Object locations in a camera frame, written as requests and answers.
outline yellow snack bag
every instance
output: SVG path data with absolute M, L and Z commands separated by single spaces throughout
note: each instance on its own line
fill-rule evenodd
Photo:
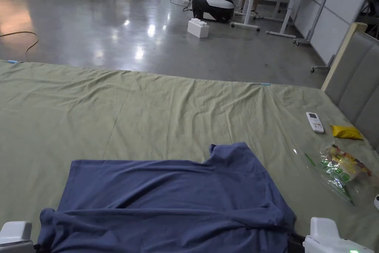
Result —
M 331 126 L 333 136 L 339 139 L 358 139 L 363 140 L 359 130 L 355 127 Z

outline snack package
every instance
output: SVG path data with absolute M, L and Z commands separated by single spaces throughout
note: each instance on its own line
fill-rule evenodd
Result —
M 371 171 L 352 155 L 343 152 L 337 145 L 332 144 L 321 152 L 321 168 L 332 178 L 338 179 L 346 185 L 360 173 L 371 176 Z
M 371 196 L 372 173 L 356 157 L 331 144 L 320 152 L 321 160 L 312 160 L 312 169 L 328 185 L 329 189 L 355 206 L 354 201 L 364 201 L 363 196 Z
M 363 140 L 361 133 L 355 127 L 331 126 L 331 129 L 336 138 Z

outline polished gray floor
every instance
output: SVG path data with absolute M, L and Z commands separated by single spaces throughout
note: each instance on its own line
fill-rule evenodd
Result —
M 209 36 L 199 39 L 187 32 L 191 12 L 170 0 L 0 0 L 0 6 L 1 34 L 38 34 L 30 61 L 316 88 L 326 77 L 310 73 L 323 64 L 311 47 L 265 34 L 280 23 L 260 20 L 257 33 L 209 22 Z M 29 34 L 0 38 L 0 58 L 25 61 L 33 41 Z

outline remote control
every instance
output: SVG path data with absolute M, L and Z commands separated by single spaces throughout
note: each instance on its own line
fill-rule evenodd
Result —
M 306 117 L 308 118 L 308 121 L 311 124 L 311 127 L 314 132 L 323 133 L 321 121 L 316 113 L 306 112 Z

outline bed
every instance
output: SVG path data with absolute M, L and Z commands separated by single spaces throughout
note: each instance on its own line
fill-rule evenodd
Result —
M 308 168 L 335 141 L 379 173 L 378 153 L 364 141 L 312 132 L 305 112 L 323 125 L 349 121 L 321 90 L 298 86 L 196 80 L 132 71 L 0 62 L 0 224 L 33 223 L 57 208 L 77 159 L 209 158 L 210 144 L 246 142 L 297 216 L 299 234 L 312 217 L 336 221 L 341 237 L 379 250 L 373 200 L 352 207 Z

